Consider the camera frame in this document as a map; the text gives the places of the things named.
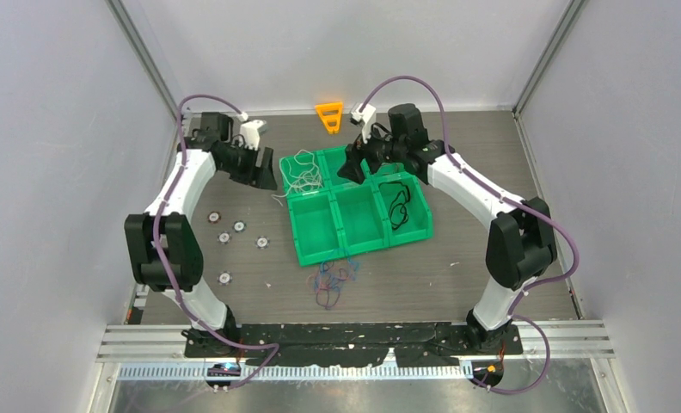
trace white wall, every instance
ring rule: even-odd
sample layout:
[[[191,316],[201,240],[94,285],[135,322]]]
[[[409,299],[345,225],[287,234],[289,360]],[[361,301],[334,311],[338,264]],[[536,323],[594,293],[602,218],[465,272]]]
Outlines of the white wall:
[[[217,93],[248,111],[350,107],[409,74],[466,110],[516,103],[568,0],[124,3],[174,96]],[[374,100],[399,102],[436,108],[412,84]]]
[[[80,410],[171,130],[105,2],[0,1],[0,412]]]
[[[589,2],[523,120],[577,291],[643,412],[681,411],[681,1]]]

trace orange plastic object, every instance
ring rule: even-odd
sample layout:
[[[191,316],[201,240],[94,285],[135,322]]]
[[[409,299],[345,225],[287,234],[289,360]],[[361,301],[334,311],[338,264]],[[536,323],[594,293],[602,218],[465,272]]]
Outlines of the orange plastic object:
[[[328,133],[338,133],[341,129],[343,102],[323,103],[316,105],[316,112]]]

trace white round object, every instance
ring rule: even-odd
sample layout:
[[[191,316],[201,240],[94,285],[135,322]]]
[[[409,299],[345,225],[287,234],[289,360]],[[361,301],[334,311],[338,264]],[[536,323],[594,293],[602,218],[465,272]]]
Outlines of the white round object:
[[[220,243],[229,243],[229,241],[231,240],[231,234],[229,234],[229,233],[226,232],[226,231],[225,231],[225,232],[222,232],[222,233],[219,234],[219,236],[217,237],[217,240],[218,240]]]
[[[270,244],[270,240],[267,239],[267,237],[259,237],[255,244],[257,245],[257,248],[264,250]]]
[[[234,223],[234,231],[242,232],[245,229],[247,229],[247,225],[244,224],[244,221],[237,221],[237,222]]]
[[[220,220],[221,218],[222,218],[222,214],[220,214],[220,213],[218,213],[218,212],[216,212],[216,211],[213,212],[213,213],[209,213],[209,216],[207,217],[207,219],[209,220],[209,222],[211,222],[212,224],[216,224],[217,222],[219,222],[219,220]]]
[[[219,275],[217,281],[219,281],[219,284],[226,286],[231,282],[231,274],[228,271],[224,271],[222,274]]]

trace white string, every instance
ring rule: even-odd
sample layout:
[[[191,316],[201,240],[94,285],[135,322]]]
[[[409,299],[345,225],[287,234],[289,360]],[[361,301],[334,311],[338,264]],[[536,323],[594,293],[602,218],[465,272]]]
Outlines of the white string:
[[[298,155],[301,153],[308,153],[311,156],[310,162],[300,162],[298,161]],[[282,174],[282,180],[283,182],[287,182],[287,184],[290,186],[287,189],[287,192],[285,192],[284,195],[275,195],[272,194],[270,196],[273,197],[274,200],[276,200],[281,206],[284,206],[282,204],[282,201],[279,200],[280,198],[286,198],[287,195],[289,194],[295,194],[299,192],[306,192],[306,191],[312,191],[315,189],[320,189],[322,188],[322,177],[320,173],[320,166],[316,163],[316,154],[310,151],[306,151],[305,149],[301,149],[298,151],[298,153],[295,154],[294,157],[292,157],[292,160],[295,161],[295,164],[298,166],[308,166],[310,165],[309,170],[304,170],[303,172],[300,172],[298,175],[293,175],[292,174],[292,163],[290,163],[290,167],[287,169],[287,175],[285,175],[285,172],[282,169],[282,161],[290,162],[290,159],[287,157],[284,157],[280,159],[280,166],[279,170],[280,173]]]

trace green tray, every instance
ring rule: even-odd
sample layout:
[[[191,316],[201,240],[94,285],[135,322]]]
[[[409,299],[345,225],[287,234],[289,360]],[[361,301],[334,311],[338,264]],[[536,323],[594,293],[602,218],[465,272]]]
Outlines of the green tray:
[[[305,171],[318,168],[322,178],[318,185],[300,190],[293,188],[287,195],[292,236],[301,266],[382,250],[434,235],[432,212],[416,177],[404,172],[398,164],[385,164],[372,176],[363,162],[361,167],[366,180],[358,185],[337,175],[346,161],[345,149],[341,146],[279,160],[286,192],[290,182]],[[404,183],[410,193],[406,204],[408,221],[395,231],[392,230],[392,219],[398,223],[402,215],[397,207],[390,217],[390,208],[403,186],[392,182]]]

